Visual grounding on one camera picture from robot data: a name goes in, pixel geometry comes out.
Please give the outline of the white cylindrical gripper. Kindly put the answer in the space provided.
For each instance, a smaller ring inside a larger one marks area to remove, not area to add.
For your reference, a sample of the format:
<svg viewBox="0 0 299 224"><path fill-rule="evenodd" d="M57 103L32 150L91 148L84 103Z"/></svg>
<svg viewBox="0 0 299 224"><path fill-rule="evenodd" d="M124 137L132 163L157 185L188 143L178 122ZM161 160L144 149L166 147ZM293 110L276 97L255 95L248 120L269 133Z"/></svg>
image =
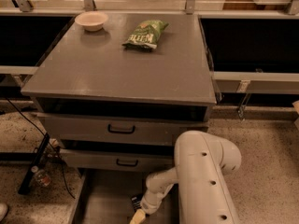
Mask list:
<svg viewBox="0 0 299 224"><path fill-rule="evenodd" d="M146 220L146 214L152 215L162 204L165 195L161 192L146 191L141 199L141 209L137 209L129 224L142 224Z"/></svg>

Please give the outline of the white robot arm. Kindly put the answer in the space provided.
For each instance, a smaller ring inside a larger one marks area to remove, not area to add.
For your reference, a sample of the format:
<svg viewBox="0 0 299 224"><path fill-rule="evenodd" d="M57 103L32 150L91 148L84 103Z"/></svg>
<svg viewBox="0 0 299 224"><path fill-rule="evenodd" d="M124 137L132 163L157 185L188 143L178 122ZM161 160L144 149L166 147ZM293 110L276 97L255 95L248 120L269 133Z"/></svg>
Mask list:
<svg viewBox="0 0 299 224"><path fill-rule="evenodd" d="M142 224L158 211L178 185L179 224L240 224L224 176L239 169L241 153L231 141L200 131L182 133L174 148L174 166L146 178L146 191L134 197L130 224Z"/></svg>

